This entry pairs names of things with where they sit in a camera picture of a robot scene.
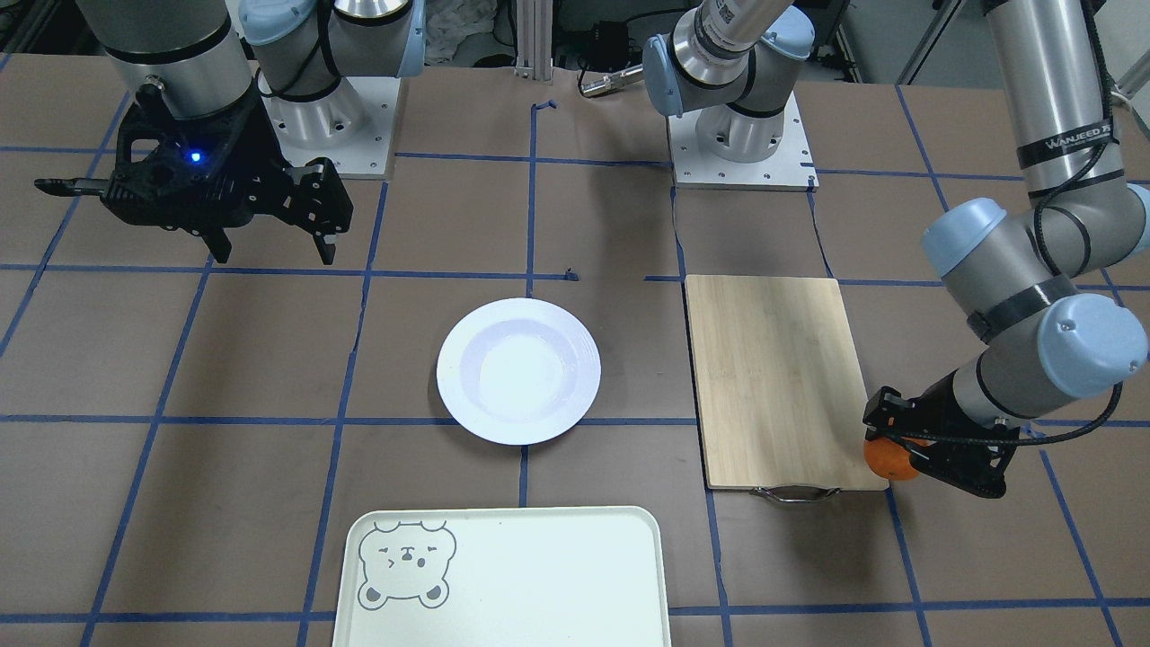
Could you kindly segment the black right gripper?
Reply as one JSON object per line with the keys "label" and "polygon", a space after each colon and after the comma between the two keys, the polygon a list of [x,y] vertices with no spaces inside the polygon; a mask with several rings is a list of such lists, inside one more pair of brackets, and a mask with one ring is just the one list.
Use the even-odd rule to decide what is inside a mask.
{"label": "black right gripper", "polygon": [[204,239],[216,263],[233,242],[227,229],[273,216],[299,226],[332,265],[353,205],[332,160],[288,163],[254,85],[223,110],[177,120],[156,83],[136,90],[118,124],[115,167],[107,179],[38,179],[54,197],[98,197],[124,224],[183,230]]}

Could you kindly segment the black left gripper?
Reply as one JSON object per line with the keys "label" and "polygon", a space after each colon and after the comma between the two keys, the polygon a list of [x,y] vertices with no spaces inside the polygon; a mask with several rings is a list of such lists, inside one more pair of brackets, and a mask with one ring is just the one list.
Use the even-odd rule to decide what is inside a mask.
{"label": "black left gripper", "polygon": [[952,384],[950,373],[908,400],[883,386],[865,406],[865,441],[888,446],[885,476],[925,473],[975,496],[1000,499],[1022,429],[977,425],[961,410]]}

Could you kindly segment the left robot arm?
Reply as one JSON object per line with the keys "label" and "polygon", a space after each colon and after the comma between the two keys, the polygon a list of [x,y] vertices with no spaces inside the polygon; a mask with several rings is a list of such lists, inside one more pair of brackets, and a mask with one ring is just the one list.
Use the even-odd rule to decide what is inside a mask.
{"label": "left robot arm", "polygon": [[[862,410],[862,454],[889,482],[925,473],[975,496],[1004,496],[1023,423],[1109,394],[1114,413],[1147,363],[1147,332],[1075,279],[1147,251],[1147,188],[1126,180],[1092,1],[986,1],[1030,209],[988,198],[925,229],[933,271],[986,345],[919,396],[879,388]],[[789,1],[703,1],[643,45],[654,110],[698,113],[703,146],[731,163],[769,156],[813,26]]]}

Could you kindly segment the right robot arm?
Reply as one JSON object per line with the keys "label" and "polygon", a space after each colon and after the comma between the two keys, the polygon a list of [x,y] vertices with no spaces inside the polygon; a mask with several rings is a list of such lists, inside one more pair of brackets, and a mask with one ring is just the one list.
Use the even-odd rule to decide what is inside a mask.
{"label": "right robot arm", "polygon": [[378,176],[394,99],[425,62],[423,1],[82,1],[131,103],[107,179],[39,179],[97,197],[131,226],[181,230],[217,262],[227,232],[271,216],[334,263],[353,205],[342,174]]}

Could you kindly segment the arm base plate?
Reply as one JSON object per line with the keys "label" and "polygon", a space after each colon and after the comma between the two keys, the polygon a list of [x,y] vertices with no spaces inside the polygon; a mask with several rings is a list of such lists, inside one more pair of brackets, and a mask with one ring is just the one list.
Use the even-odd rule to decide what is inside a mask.
{"label": "arm base plate", "polygon": [[814,191],[820,187],[793,93],[784,110],[751,118],[726,105],[669,116],[667,138],[678,188]]}
{"label": "arm base plate", "polygon": [[342,78],[332,94],[313,102],[263,102],[291,165],[327,157],[342,179],[386,180],[400,98],[402,79],[361,76]]}

